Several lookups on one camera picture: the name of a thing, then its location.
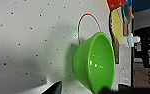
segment white pegboard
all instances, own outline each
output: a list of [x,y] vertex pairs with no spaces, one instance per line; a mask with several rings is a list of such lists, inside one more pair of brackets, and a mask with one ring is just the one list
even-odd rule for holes
[[[94,15],[110,38],[106,0],[0,0],[0,94],[40,94],[60,80],[62,94],[91,94],[72,71],[77,24],[84,13]],[[97,31],[91,17],[82,20],[82,41]]]

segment plastic bowl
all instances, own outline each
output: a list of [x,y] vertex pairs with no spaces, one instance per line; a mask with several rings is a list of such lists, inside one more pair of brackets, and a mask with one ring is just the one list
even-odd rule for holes
[[75,52],[74,74],[81,84],[94,94],[103,87],[111,89],[114,70],[113,48],[106,34],[102,32],[84,41]]

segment black object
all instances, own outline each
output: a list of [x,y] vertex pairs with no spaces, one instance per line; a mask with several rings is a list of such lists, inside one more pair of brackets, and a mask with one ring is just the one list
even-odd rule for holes
[[119,91],[111,91],[103,88],[98,94],[150,94],[150,88],[131,88],[127,85],[119,84]]
[[150,27],[135,30],[135,35],[141,39],[141,51],[135,51],[135,58],[142,58],[145,68],[150,68],[149,50],[150,50]]
[[62,92],[62,81],[59,81],[53,84],[42,94],[61,94],[61,92]]

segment red wire hook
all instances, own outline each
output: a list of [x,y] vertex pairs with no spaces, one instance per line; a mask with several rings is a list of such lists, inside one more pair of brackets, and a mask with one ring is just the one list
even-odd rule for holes
[[89,13],[84,14],[83,16],[81,16],[81,18],[80,18],[80,20],[79,20],[79,23],[78,23],[78,41],[79,41],[79,45],[80,45],[80,23],[81,23],[82,19],[83,19],[86,15],[89,15],[89,16],[93,17],[93,19],[97,22],[97,25],[98,25],[99,30],[100,30],[100,32],[101,32],[101,28],[100,28],[100,25],[99,25],[97,19],[96,19],[92,14],[89,14]]

